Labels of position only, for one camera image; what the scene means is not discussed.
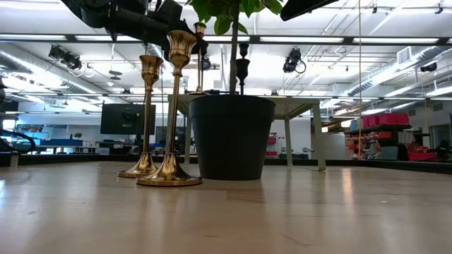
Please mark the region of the shelf with red bins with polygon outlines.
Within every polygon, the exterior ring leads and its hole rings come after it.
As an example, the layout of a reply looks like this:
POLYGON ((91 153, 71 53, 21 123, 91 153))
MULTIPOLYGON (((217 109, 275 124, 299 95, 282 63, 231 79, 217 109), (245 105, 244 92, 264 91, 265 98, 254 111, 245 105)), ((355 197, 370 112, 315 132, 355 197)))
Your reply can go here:
POLYGON ((414 138, 406 130, 411 128, 406 113, 363 116, 351 120, 345 148, 353 160, 408 161, 408 145, 414 138))

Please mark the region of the black plant pot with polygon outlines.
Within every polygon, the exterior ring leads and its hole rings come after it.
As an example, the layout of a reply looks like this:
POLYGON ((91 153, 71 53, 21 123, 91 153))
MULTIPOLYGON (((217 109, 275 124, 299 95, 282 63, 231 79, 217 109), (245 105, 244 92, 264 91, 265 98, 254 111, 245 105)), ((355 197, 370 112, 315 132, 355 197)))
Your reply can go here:
POLYGON ((189 118, 203 178, 261 178, 275 102, 248 95, 202 96, 189 102, 189 118))

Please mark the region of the black background screen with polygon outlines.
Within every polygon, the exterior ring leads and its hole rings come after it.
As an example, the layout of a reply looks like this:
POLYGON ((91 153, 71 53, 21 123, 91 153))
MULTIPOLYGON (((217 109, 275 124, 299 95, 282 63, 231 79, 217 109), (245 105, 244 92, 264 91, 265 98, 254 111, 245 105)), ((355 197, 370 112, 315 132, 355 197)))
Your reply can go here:
POLYGON ((144 134, 144 106, 142 104, 103 104, 100 133, 109 135, 144 134))

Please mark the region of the green leafy plant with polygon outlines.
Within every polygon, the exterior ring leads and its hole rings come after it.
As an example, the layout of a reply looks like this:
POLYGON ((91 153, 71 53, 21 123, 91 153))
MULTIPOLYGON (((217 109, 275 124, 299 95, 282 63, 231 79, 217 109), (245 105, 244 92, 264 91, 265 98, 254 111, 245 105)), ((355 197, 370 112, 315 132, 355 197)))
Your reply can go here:
POLYGON ((239 14, 244 13, 250 18, 253 13, 268 9, 275 15, 280 15, 283 9, 283 0, 187 0, 197 13, 198 20, 207 23, 215 19, 214 33, 217 36, 232 31, 232 46, 230 53, 229 91, 234 95, 237 88, 237 48, 239 32, 248 34, 247 29, 239 22, 239 14))

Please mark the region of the overhead frame bar with lights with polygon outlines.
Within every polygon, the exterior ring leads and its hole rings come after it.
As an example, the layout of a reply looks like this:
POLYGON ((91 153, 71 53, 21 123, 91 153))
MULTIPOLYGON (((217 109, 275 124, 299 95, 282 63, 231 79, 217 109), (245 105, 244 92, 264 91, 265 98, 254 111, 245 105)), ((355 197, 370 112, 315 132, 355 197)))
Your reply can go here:
MULTIPOLYGON (((52 35, 52 34, 0 34, 0 42, 67 42, 110 43, 108 35, 52 35)), ((343 46, 450 46, 452 37, 334 37, 334 36, 277 36, 240 35, 238 42, 249 44, 312 44, 343 46)))

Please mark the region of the white ceiling air vent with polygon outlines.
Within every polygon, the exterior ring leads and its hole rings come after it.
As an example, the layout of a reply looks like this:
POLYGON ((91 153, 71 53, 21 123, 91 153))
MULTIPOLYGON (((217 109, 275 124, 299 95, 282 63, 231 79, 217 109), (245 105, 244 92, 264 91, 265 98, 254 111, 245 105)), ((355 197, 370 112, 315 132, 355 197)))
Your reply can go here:
POLYGON ((406 47, 406 48, 400 50, 396 54, 396 56, 397 56, 397 63, 399 65, 410 62, 411 57, 412 57, 412 47, 406 47))

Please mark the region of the black horizontal frame bar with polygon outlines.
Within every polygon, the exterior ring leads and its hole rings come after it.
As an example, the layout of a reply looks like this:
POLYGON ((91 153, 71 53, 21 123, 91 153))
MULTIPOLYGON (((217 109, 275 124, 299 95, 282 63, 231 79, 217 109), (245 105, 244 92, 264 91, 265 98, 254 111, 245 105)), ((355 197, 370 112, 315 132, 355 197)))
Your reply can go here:
MULTIPOLYGON (((144 98, 145 94, 102 94, 102 93, 95 93, 95 94, 84 94, 84 93, 50 93, 50 92, 7 92, 6 96, 9 97, 25 97, 25 96, 33 96, 33 97, 118 97, 118 98, 144 98)), ((292 96, 292 95, 252 95, 252 96, 258 96, 258 97, 265 97, 265 98, 297 98, 297 99, 320 99, 320 100, 327 100, 327 99, 336 99, 340 101, 349 101, 349 100, 367 100, 367 101, 386 101, 386 100, 398 100, 398 101, 422 101, 422 100, 429 100, 429 101, 451 101, 452 97, 348 97, 348 96, 326 96, 326 95, 309 95, 309 96, 292 96)))

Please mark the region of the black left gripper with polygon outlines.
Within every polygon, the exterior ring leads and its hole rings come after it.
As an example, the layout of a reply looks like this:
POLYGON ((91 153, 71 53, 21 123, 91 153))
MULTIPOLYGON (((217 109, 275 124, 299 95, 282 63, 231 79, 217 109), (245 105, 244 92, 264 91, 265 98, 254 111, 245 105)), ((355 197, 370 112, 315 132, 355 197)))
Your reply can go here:
MULTIPOLYGON (((141 39, 145 42, 160 46, 164 59, 169 58, 170 42, 167 35, 171 31, 181 30, 193 35, 194 32, 189 28, 185 20, 179 18, 170 18, 162 20, 156 16, 146 17, 142 22, 141 39)), ((205 56, 208 50, 208 42, 202 39, 197 40, 196 53, 205 56)))

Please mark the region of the blue background table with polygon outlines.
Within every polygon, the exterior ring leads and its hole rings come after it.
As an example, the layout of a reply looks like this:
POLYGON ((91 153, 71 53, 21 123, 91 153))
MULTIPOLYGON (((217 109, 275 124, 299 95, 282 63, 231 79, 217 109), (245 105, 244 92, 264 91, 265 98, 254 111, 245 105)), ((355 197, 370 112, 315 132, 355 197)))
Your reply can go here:
POLYGON ((82 146, 83 141, 74 139, 41 139, 40 145, 57 147, 82 146))

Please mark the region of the gold candlestick holder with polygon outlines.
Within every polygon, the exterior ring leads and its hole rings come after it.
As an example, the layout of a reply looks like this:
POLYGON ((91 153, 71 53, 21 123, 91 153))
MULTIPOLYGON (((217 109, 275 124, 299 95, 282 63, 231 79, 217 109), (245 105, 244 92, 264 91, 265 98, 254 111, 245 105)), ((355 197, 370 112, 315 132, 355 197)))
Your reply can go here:
POLYGON ((149 176, 137 179, 136 183, 142 186, 195 186, 202 183, 202 178, 190 176, 180 167, 175 150, 175 134, 182 69, 190 62, 191 50, 197 43, 197 39, 194 35, 183 30, 168 32, 167 39, 169 41, 169 60, 174 66, 174 89, 170 108, 171 113, 168 116, 170 122, 167 126, 169 134, 167 139, 168 151, 158 170, 149 176))
POLYGON ((152 160, 152 155, 149 152, 151 97, 153 85, 160 77, 160 67, 164 61, 158 56, 147 54, 140 55, 139 58, 142 64, 141 76, 145 82, 143 151, 139 161, 133 167, 117 173, 117 176, 121 178, 142 178, 157 170, 157 167, 152 160))
MULTIPOLYGON (((195 28, 195 36, 196 39, 202 39, 204 40, 204 35, 206 31, 206 24, 202 22, 197 22, 194 24, 195 28)), ((203 60, 204 56, 201 56, 198 54, 197 58, 197 67, 198 67, 198 85, 196 86, 196 90, 194 92, 195 95, 204 95, 205 92, 203 91, 203 60)))

